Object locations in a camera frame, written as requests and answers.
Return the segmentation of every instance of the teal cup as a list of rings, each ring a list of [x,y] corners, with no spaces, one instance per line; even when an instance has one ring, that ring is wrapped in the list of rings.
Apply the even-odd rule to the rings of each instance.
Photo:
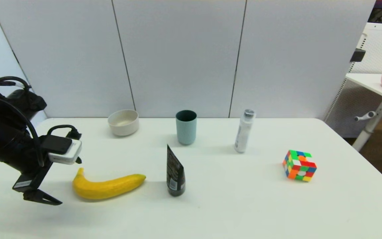
[[[197,114],[185,110],[176,113],[176,134],[183,145],[190,145],[195,141],[197,130]]]

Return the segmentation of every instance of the black bracket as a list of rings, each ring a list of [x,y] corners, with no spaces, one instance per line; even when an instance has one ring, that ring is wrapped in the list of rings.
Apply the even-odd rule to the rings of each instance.
[[[361,62],[363,57],[365,56],[365,50],[356,48],[356,50],[353,53],[353,56],[350,59],[350,62]]]
[[[61,201],[48,195],[45,192],[42,192],[39,189],[29,190],[29,191],[24,192],[23,193],[23,199],[27,200],[27,201],[34,201],[34,202],[39,202],[39,203],[49,204],[49,205],[54,205],[54,206],[62,204]]]

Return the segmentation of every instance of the tube cap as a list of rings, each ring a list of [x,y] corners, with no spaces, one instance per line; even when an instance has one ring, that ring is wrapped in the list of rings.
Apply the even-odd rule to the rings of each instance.
[[[244,111],[244,117],[247,119],[256,118],[256,112],[254,110],[246,109]]]

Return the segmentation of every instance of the gray partition wall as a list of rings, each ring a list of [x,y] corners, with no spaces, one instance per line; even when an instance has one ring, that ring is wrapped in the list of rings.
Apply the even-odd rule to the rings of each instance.
[[[375,0],[248,0],[231,117],[320,118]]]
[[[137,111],[227,118],[245,0],[114,0]]]
[[[0,24],[49,117],[323,118],[374,2],[0,0]]]
[[[0,0],[0,24],[49,117],[134,108],[111,0]]]

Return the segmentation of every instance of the black squeeze tube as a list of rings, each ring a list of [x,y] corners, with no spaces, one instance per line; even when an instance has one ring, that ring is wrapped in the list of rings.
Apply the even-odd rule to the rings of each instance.
[[[184,167],[167,145],[167,190],[170,195],[177,197],[185,192]]]

